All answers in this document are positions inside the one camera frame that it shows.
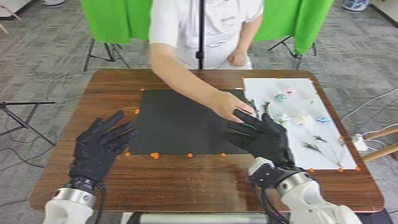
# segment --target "light stand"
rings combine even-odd
[[[108,43],[103,44],[105,51],[107,51],[107,56],[108,56],[108,58],[103,58],[103,57],[93,55],[94,44],[96,44],[96,40],[93,39],[91,40],[89,53],[87,53],[87,56],[85,56],[84,72],[87,72],[91,58],[98,58],[98,59],[101,59],[103,61],[108,61],[108,62],[116,62],[121,59],[121,62],[124,64],[126,68],[130,69],[126,60],[124,60],[124,58],[121,56],[121,52],[117,50],[117,48],[123,49],[121,45],[119,44],[108,44]]]
[[[34,117],[37,107],[39,107],[39,105],[45,105],[45,104],[55,104],[55,102],[20,102],[20,103],[2,102],[0,103],[0,110],[9,115],[9,117],[14,119],[16,123],[20,124],[20,127],[13,128],[4,133],[0,133],[0,136],[7,135],[9,133],[18,131],[20,129],[27,128],[37,134],[37,136],[46,140],[46,142],[52,144],[52,146],[55,146],[55,143],[52,142],[52,140],[46,138],[46,136],[41,134],[41,132],[36,130],[36,128],[29,124],[29,122],[32,120],[32,117]],[[34,109],[30,111],[27,120],[23,120],[20,118],[20,116],[13,113],[13,111],[9,110],[7,106],[13,106],[13,105],[34,105]]]
[[[292,37],[293,37],[293,36],[288,36],[288,37],[277,42],[277,44],[272,46],[272,48],[268,49],[268,51],[272,51],[279,45],[283,45],[283,46],[286,47],[288,52],[290,52],[290,55],[292,55],[292,57],[297,59],[295,69],[299,70],[299,69],[300,69],[300,65],[302,65],[302,54],[297,54],[297,53],[292,51],[292,49],[290,49],[290,47],[288,47],[288,45],[286,45],[286,41],[290,40]],[[316,52],[316,44],[315,44],[315,43],[313,43],[313,51],[315,51],[315,56],[316,56],[316,55],[318,55],[318,52]]]
[[[206,0],[199,0],[199,51],[196,52],[196,58],[199,60],[199,70],[204,67],[204,12],[206,12]]]

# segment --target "wooden table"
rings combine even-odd
[[[267,70],[194,72],[219,89],[244,88],[242,77],[313,79],[361,168],[361,171],[352,170],[343,173],[316,171],[313,176],[322,184],[325,199],[334,204],[345,204],[355,212],[379,211],[384,208],[380,190],[313,74],[306,71]],[[126,120],[135,119],[144,89],[169,89],[151,70],[100,70],[96,72],[30,195],[30,206],[36,210],[45,209],[53,192],[69,180],[68,171],[77,136],[87,129],[94,118],[108,117],[116,110],[124,110]],[[149,156],[119,156],[105,180],[108,189],[107,211],[261,211],[247,184],[251,163],[252,156],[249,155],[229,155],[226,158],[219,155],[203,155],[194,158],[187,158],[183,155],[160,155],[160,160]],[[270,197],[277,208],[286,211],[276,191],[270,191]]]

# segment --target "glove finger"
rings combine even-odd
[[[103,130],[105,131],[114,127],[114,125],[117,124],[117,122],[121,121],[123,118],[124,118],[124,112],[123,112],[123,110],[119,110],[116,112],[116,114],[112,115],[112,117],[103,122]]]
[[[235,122],[228,122],[228,128],[231,128],[240,133],[251,135],[254,138],[260,135],[258,130],[249,125],[245,125],[245,124],[238,124]]]
[[[268,113],[263,113],[261,120],[263,120],[263,126],[261,126],[263,131],[276,133],[276,134],[286,133],[286,128],[283,127],[281,124],[276,123],[276,121],[270,118]]]
[[[101,125],[103,125],[103,119],[96,118],[87,131],[94,131],[101,127]]]
[[[124,151],[124,149],[128,148],[128,146],[133,143],[133,138],[126,140],[126,142],[123,142],[117,146],[116,146],[116,155],[119,155]]]
[[[238,133],[228,133],[226,135],[228,141],[247,150],[249,145],[252,144],[254,138],[244,134]]]
[[[123,135],[119,135],[108,142],[108,150],[119,151],[117,147],[121,144],[130,142],[137,136],[135,130],[128,131]]]
[[[233,111],[235,116],[240,118],[240,120],[258,129],[261,130],[263,122],[258,120],[256,117],[252,117],[247,113],[244,113],[240,110]]]
[[[132,122],[128,122],[117,128],[114,128],[100,139],[101,144],[105,144],[132,128],[133,128]]]

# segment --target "black mat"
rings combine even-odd
[[[228,92],[244,99],[242,90]],[[144,91],[132,154],[245,154],[226,140],[226,124],[213,111],[172,90]]]

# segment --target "gray carpet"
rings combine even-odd
[[[0,33],[0,101],[53,100],[57,105],[39,108],[32,124],[55,140],[68,124],[78,97],[93,72],[100,68],[124,68],[121,62],[93,60],[91,70],[82,73],[89,48],[89,30],[78,0],[69,0],[61,8],[46,8],[39,2],[21,14],[23,21],[2,21],[11,34]],[[290,69],[293,60],[283,48],[267,48],[276,41],[256,43],[251,48],[254,68]],[[302,69],[320,79],[339,116],[380,94],[398,87],[398,29],[371,9],[348,13],[336,3],[325,28],[318,38],[318,56],[307,54]],[[124,46],[123,55],[132,68],[149,68],[148,43],[133,40]],[[350,134],[377,130],[398,122],[398,94],[375,101],[350,116],[345,127]],[[29,107],[11,107],[27,116]],[[16,126],[0,114],[0,131]],[[2,136],[2,147],[11,147],[30,158],[50,147],[23,130]],[[382,139],[387,144],[398,136]],[[34,164],[46,164],[46,154]],[[36,224],[43,213],[29,208],[29,194],[36,185],[41,169],[20,164],[9,150],[0,151],[0,223]],[[398,162],[387,156],[368,163],[373,177],[386,195],[386,208],[398,209]],[[398,223],[398,212],[391,214]],[[107,214],[103,223],[119,223],[119,214]]]

